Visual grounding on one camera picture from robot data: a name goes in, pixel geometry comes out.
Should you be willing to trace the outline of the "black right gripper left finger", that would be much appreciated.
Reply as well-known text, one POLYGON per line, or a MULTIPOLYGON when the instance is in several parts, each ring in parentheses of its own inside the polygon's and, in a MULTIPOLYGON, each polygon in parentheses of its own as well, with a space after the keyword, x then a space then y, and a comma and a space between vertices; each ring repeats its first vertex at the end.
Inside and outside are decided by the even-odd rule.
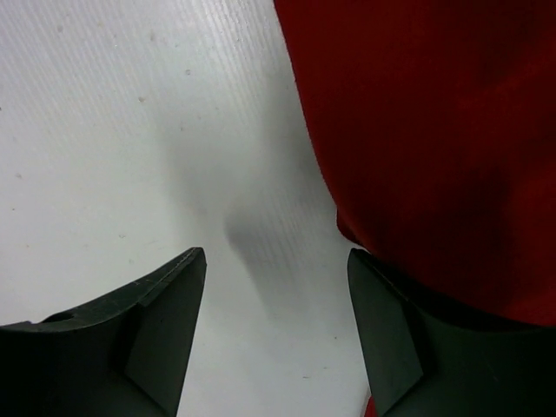
POLYGON ((206 269, 190 248, 80 306, 2 326, 2 415, 176 415, 206 269))

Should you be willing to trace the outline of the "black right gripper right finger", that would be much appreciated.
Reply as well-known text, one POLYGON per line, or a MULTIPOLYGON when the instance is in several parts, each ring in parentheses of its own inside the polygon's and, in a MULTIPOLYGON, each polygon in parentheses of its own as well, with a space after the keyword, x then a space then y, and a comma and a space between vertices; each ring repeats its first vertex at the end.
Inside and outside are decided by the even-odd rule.
POLYGON ((554 415, 553 328, 470 308, 361 249, 347 275, 377 415, 554 415))

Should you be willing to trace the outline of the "dark red t shirt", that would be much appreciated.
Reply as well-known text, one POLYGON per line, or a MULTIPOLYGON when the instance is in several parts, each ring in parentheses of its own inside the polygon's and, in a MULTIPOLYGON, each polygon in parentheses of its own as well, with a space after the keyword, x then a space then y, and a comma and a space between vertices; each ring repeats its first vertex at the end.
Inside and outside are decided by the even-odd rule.
POLYGON ((275 10, 354 249, 470 308, 555 331, 554 2, 275 10))

